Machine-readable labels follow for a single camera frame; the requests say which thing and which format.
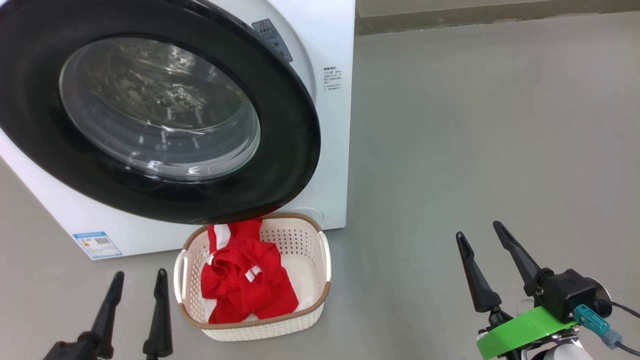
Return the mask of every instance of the white handle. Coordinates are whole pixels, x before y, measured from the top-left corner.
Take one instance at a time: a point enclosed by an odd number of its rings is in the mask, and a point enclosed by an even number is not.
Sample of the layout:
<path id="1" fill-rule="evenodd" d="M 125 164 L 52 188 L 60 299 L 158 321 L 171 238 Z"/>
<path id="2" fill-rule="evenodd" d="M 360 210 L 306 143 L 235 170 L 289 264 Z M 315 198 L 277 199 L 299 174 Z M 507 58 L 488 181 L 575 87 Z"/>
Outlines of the white handle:
<path id="1" fill-rule="evenodd" d="M 318 233 L 320 235 L 320 239 L 322 239 L 322 246 L 324 252 L 324 270 L 326 272 L 326 280 L 331 281 L 331 252 L 329 251 L 329 242 L 326 239 L 326 236 L 321 231 Z"/>
<path id="2" fill-rule="evenodd" d="M 181 304 L 186 299 L 186 286 L 187 283 L 187 264 L 188 261 L 184 257 L 187 250 L 180 251 L 178 258 L 175 260 L 175 266 L 173 267 L 173 292 L 175 292 L 175 299 L 178 300 L 178 304 Z M 180 268 L 182 267 L 182 288 L 180 288 Z"/>

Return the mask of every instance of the blue cable connector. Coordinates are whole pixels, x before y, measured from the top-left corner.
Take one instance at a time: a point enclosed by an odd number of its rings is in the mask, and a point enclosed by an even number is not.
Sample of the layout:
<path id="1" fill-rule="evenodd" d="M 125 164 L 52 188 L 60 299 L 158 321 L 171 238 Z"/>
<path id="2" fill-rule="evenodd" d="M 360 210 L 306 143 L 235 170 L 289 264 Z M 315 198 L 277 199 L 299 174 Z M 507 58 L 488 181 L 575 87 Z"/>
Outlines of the blue cable connector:
<path id="1" fill-rule="evenodd" d="M 609 349 L 615 349 L 618 346 L 617 342 L 622 343 L 622 335 L 617 331 L 611 330 L 609 323 L 604 320 L 595 311 L 588 308 L 587 305 L 578 305 L 575 308 L 573 318 L 579 322 L 580 325 L 593 331 L 602 339 L 602 342 L 609 347 Z"/>

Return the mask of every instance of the white washing machine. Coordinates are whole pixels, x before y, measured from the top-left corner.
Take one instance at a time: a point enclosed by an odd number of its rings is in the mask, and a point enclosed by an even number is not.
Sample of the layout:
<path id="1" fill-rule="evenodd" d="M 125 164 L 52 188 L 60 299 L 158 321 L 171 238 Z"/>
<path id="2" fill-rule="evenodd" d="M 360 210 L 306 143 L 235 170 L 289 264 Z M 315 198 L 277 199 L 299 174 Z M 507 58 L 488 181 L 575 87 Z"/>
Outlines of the white washing machine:
<path id="1" fill-rule="evenodd" d="M 354 0 L 0 5 L 0 156 L 92 259 L 344 227 Z"/>

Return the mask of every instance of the qr code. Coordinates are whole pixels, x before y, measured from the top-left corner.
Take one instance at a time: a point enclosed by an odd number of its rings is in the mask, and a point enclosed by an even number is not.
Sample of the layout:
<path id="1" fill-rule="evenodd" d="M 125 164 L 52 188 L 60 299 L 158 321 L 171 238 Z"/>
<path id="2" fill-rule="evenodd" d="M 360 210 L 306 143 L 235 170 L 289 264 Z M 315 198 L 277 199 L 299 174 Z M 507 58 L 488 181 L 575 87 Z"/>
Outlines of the qr code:
<path id="1" fill-rule="evenodd" d="M 107 238 L 96 238 L 95 242 L 97 242 L 98 245 L 104 245 L 104 244 L 108 244 L 110 241 Z"/>

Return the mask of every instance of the white plastic basket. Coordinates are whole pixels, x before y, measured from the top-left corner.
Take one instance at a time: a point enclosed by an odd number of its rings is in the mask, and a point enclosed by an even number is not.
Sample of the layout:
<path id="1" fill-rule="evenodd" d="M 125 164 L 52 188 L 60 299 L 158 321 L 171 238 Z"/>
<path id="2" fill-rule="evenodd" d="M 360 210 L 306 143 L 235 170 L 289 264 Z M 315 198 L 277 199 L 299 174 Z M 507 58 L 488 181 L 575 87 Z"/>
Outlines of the white plastic basket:
<path id="1" fill-rule="evenodd" d="M 182 317 L 218 341 L 272 338 L 301 331 L 315 324 L 331 287 L 331 254 L 326 236 L 309 217 L 272 214 L 262 218 L 262 241 L 276 244 L 282 266 L 300 302 L 295 312 L 263 320 L 209 324 L 200 287 L 200 273 L 209 255 L 207 228 L 193 233 L 175 260 L 173 289 Z"/>

